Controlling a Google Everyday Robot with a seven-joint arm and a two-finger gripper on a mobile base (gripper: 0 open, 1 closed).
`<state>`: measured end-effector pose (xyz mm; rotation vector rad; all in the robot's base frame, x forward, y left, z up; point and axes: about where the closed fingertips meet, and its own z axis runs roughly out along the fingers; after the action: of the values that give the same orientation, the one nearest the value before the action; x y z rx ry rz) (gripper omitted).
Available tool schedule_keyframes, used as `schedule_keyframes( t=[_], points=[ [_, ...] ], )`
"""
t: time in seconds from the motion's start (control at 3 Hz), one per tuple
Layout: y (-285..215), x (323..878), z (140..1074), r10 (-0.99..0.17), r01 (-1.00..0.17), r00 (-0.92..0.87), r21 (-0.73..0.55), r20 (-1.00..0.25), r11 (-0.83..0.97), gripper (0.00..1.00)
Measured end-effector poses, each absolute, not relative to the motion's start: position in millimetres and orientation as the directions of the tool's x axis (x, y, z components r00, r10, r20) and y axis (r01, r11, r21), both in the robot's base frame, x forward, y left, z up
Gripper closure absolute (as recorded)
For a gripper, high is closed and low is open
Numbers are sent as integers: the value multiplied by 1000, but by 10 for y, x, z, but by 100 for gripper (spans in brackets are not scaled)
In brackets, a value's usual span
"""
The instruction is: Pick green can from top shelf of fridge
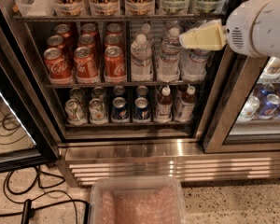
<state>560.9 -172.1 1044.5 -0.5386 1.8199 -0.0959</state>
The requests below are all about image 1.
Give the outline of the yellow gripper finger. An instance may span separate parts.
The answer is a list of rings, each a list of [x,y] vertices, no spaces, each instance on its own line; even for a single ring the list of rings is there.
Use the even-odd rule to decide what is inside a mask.
[[[181,34],[179,42],[184,49],[221,50],[227,44],[225,32],[221,20],[212,20]]]

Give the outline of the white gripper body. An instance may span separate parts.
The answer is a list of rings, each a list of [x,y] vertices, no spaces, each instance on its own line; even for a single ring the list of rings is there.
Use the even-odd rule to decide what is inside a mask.
[[[230,48],[250,57],[280,59],[280,0],[248,0],[226,21]]]

